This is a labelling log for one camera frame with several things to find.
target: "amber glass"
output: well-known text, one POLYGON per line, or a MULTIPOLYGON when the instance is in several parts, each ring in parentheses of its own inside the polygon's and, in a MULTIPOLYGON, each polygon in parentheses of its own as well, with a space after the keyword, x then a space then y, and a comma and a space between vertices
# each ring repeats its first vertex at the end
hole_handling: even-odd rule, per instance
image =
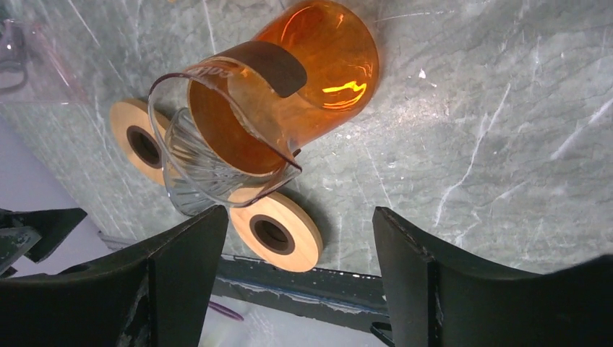
POLYGON ((220 53, 187 70, 207 80, 190 84, 188 97, 194 122, 220 158, 265 175, 295 163, 292 153, 366 106, 379 79, 379 56, 366 25, 332 1, 288 8, 253 40, 289 52, 304 67, 306 84, 282 98, 256 70, 220 53), (211 74, 215 69, 222 72, 211 74), (228 93, 240 112, 213 89, 228 93))
POLYGON ((244 207, 273 192, 301 173, 298 150, 357 115, 378 79, 366 25, 322 0, 298 3, 252 40, 160 77, 149 114, 171 200, 192 215, 211 200, 244 207), (155 109, 172 116, 166 135, 156 131, 155 109), (244 187, 253 195, 233 194, 244 187))

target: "purple cable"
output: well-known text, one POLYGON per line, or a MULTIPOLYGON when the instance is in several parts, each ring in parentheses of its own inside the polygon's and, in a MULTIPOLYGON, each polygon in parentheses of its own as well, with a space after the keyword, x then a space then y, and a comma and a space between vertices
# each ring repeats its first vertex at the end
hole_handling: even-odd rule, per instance
POLYGON ((243 316, 241 316, 240 314, 236 313, 235 311, 232 311, 231 309, 229 309, 228 307, 225 307, 223 305, 220 305, 216 302, 213 301, 209 301, 209 307, 211 309, 213 309, 213 311, 222 314, 228 318, 230 318, 231 320, 238 320, 239 322, 244 321, 245 319, 243 318, 243 316))

